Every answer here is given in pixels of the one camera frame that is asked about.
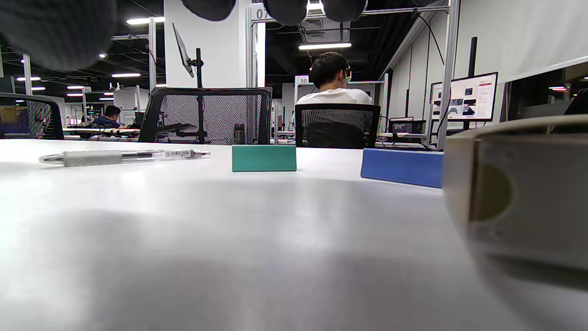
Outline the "person's right hand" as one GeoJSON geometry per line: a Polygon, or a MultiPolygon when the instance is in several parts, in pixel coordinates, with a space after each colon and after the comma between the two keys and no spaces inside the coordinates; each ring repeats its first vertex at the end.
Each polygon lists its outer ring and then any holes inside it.
{"type": "MultiPolygon", "coordinates": [[[[217,22],[227,19],[236,0],[181,0],[191,13],[217,22]]],[[[361,16],[368,0],[321,0],[332,21],[361,16]]],[[[308,0],[263,0],[281,25],[300,25],[308,0]]],[[[52,70],[75,71],[97,62],[115,35],[117,0],[1,0],[0,31],[10,46],[34,63],[52,70]]]]}

